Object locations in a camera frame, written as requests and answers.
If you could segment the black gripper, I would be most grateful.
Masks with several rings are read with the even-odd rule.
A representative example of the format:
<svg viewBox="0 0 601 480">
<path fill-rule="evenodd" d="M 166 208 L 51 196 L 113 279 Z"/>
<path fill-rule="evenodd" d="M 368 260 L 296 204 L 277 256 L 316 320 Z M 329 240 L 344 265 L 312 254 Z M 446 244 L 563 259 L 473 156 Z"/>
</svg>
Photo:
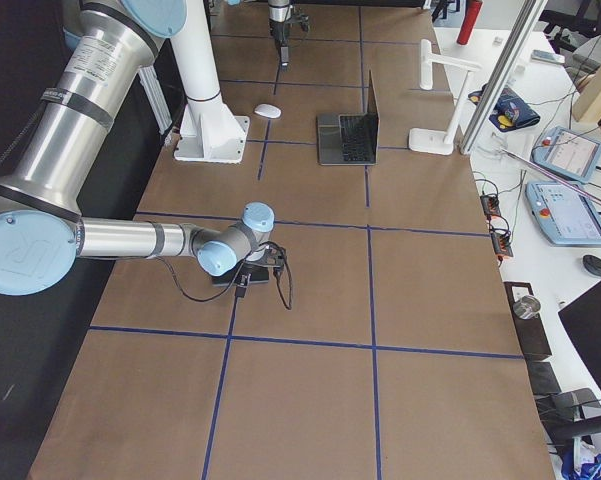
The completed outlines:
<svg viewBox="0 0 601 480">
<path fill-rule="evenodd" d="M 240 299 L 246 296 L 250 280 L 268 280 L 269 269 L 255 263 L 245 262 L 236 280 L 235 298 Z"/>
<path fill-rule="evenodd" d="M 309 33 L 309 16 L 306 14 L 293 14 L 286 20 L 269 20 L 270 34 L 279 48 L 280 66 L 287 68 L 289 66 L 289 47 L 288 40 L 290 38 L 290 29 L 294 24 L 298 24 L 301 30 Z"/>
</svg>

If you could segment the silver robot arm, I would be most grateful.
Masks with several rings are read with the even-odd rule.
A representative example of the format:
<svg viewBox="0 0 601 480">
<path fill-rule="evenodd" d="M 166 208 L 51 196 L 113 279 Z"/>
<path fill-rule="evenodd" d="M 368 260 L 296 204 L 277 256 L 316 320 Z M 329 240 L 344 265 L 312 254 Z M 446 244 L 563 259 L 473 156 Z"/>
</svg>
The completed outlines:
<svg viewBox="0 0 601 480">
<path fill-rule="evenodd" d="M 297 12 L 290 0 L 268 0 L 269 32 L 279 57 L 281 70 L 286 70 L 290 63 L 291 27 L 299 25 L 302 32 L 309 33 L 309 16 Z"/>
<path fill-rule="evenodd" d="M 46 90 L 22 158 L 0 178 L 0 294 L 59 282 L 79 257 L 195 258 L 210 275 L 245 283 L 282 266 L 269 240 L 272 209 L 249 203 L 224 230 L 87 218 L 77 197 L 138 73 L 170 42 L 187 105 L 177 158 L 237 163 L 249 121 L 224 103 L 199 1 L 87 1 L 83 34 L 58 84 Z"/>
</svg>

